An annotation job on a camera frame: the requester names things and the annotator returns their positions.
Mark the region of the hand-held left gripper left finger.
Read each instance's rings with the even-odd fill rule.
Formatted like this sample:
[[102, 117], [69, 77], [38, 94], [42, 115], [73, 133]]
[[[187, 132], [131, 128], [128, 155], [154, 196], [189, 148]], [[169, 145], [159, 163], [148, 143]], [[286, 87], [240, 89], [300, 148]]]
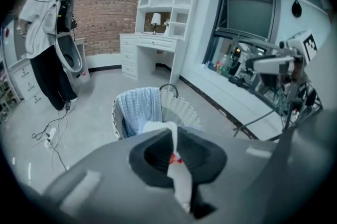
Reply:
[[73, 223], [193, 223], [173, 189], [148, 186], [131, 169], [130, 151], [157, 130], [99, 147], [56, 178], [43, 198]]

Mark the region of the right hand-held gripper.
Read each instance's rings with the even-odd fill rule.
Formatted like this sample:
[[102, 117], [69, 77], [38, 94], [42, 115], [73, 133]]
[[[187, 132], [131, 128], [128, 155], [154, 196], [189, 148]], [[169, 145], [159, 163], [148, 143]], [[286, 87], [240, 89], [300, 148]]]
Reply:
[[303, 78], [304, 68], [316, 56], [316, 46], [311, 31], [301, 31], [287, 40], [279, 42], [284, 51], [292, 51], [292, 56], [261, 56], [246, 60], [246, 68], [257, 73], [291, 73], [291, 79], [299, 81]]

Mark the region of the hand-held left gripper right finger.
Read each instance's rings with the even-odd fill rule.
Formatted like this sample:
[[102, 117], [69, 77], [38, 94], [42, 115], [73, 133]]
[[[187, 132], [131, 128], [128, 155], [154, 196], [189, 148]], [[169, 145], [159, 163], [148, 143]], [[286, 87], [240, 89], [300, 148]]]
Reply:
[[277, 145], [179, 128], [177, 150], [193, 179], [194, 223], [266, 223]]

